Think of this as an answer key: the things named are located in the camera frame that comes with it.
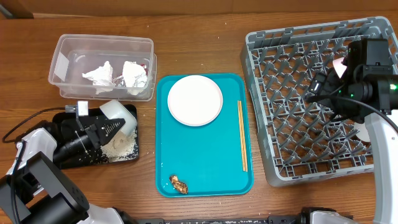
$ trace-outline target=wooden chopstick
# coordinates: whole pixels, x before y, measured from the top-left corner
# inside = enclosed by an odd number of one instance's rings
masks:
[[[243,171],[248,171],[248,160],[246,155],[246,140],[244,137],[244,123],[243,123],[243,110],[242,101],[238,101],[238,116],[239,116],[239,133],[241,136],[241,152],[242,152],[242,164]]]

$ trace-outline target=clear plastic bin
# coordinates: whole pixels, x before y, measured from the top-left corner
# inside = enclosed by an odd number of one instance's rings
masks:
[[[83,78],[82,73],[96,70],[108,61],[113,78],[122,74],[125,61],[145,64],[147,83],[144,87],[99,86]],[[154,43],[148,38],[110,35],[62,35],[55,48],[49,82],[60,89],[65,98],[96,100],[149,101],[156,82],[156,55]],[[97,89],[112,89],[96,94]]]

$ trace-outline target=gray basket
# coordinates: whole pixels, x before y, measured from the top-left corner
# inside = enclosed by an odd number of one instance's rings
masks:
[[[241,52],[269,184],[283,186],[373,171],[369,143],[352,121],[328,123],[329,108],[302,97],[314,75],[346,55],[350,42],[385,38],[397,73],[397,37],[384,17],[251,32]]]

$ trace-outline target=wooden table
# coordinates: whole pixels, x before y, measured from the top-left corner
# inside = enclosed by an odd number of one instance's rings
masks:
[[[386,16],[398,30],[397,11],[235,14],[217,16],[92,17],[0,21],[0,136],[44,108],[74,104],[48,83],[52,55],[62,34],[148,37],[157,54],[157,81],[166,75],[233,72],[243,76],[239,53],[246,34],[256,30]],[[155,102],[138,109],[140,158],[136,162],[65,170],[90,203],[117,207],[135,218],[244,218],[296,214],[304,206],[331,207],[371,223],[375,208],[373,174],[323,182],[271,187],[264,175],[252,103],[248,100],[254,186],[241,196],[165,198],[155,187]],[[104,101],[90,101],[98,107]],[[18,133],[40,119],[36,118]],[[16,156],[13,144],[0,144],[0,174]],[[9,223],[0,212],[0,223]]]

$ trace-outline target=teal tray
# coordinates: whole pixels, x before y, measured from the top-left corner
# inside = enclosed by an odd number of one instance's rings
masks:
[[[157,85],[156,101],[156,187],[165,197],[240,195],[254,183],[248,110],[243,80],[232,73],[203,75],[223,93],[223,107],[211,123],[191,127],[179,123],[167,106],[169,91],[186,75],[168,76]],[[238,100],[242,101],[248,171],[243,172],[239,135]],[[188,185],[180,194],[171,175]]]

